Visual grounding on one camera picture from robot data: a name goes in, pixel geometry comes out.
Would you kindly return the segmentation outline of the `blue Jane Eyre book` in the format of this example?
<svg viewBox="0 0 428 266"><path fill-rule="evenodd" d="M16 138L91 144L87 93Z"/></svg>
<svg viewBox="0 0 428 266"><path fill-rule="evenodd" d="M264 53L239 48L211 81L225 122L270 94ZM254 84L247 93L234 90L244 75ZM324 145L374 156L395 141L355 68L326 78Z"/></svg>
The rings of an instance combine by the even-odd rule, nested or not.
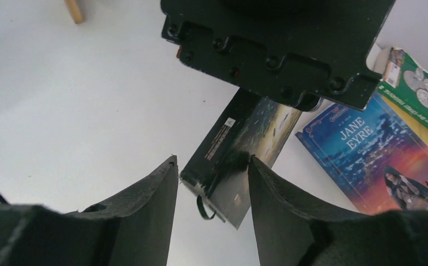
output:
<svg viewBox="0 0 428 266"><path fill-rule="evenodd" d="M296 134L359 212L428 208L428 145L375 94L332 104Z"/></svg>

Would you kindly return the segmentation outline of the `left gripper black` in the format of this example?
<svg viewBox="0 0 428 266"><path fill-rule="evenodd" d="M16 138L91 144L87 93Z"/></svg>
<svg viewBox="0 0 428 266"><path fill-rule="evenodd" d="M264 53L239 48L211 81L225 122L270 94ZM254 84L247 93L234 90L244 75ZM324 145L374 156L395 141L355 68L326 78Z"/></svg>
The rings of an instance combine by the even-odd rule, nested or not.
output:
<svg viewBox="0 0 428 266"><path fill-rule="evenodd" d="M381 75L366 59L394 1L164 0L162 37L187 67L301 111L364 110Z"/></svg>

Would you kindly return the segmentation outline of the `Alice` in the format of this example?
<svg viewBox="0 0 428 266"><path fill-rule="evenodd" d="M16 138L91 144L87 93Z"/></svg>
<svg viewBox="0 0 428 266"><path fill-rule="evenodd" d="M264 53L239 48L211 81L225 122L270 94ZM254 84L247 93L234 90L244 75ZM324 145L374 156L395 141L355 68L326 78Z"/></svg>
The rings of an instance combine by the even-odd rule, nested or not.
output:
<svg viewBox="0 0 428 266"><path fill-rule="evenodd" d="M203 219L239 229L250 209L248 165L272 167L302 112L239 89L180 173Z"/></svg>

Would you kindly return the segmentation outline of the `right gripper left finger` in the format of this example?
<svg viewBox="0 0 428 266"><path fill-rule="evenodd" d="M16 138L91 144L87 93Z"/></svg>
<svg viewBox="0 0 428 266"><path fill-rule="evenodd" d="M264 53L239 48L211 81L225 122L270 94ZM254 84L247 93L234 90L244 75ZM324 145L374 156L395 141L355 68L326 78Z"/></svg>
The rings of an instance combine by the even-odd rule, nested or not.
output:
<svg viewBox="0 0 428 266"><path fill-rule="evenodd" d="M82 212L0 204L0 265L166 265L177 157Z"/></svg>

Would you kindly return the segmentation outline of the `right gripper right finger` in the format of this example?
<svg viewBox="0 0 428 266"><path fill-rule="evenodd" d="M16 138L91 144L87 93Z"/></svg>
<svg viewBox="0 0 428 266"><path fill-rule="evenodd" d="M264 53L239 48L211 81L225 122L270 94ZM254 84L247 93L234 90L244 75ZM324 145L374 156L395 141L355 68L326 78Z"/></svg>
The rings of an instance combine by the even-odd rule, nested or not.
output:
<svg viewBox="0 0 428 266"><path fill-rule="evenodd" d="M248 181L261 265L428 265L428 211L353 212L288 182L256 157Z"/></svg>

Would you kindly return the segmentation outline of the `wooden book rack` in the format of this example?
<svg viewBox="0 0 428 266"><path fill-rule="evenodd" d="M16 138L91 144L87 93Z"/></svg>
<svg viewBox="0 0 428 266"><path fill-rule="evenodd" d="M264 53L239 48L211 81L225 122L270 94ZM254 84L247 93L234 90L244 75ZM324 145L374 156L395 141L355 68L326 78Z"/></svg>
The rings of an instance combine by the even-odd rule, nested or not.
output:
<svg viewBox="0 0 428 266"><path fill-rule="evenodd" d="M69 15L75 24L80 24L84 22L83 13L79 7L77 0L64 0L64 3L67 7Z"/></svg>

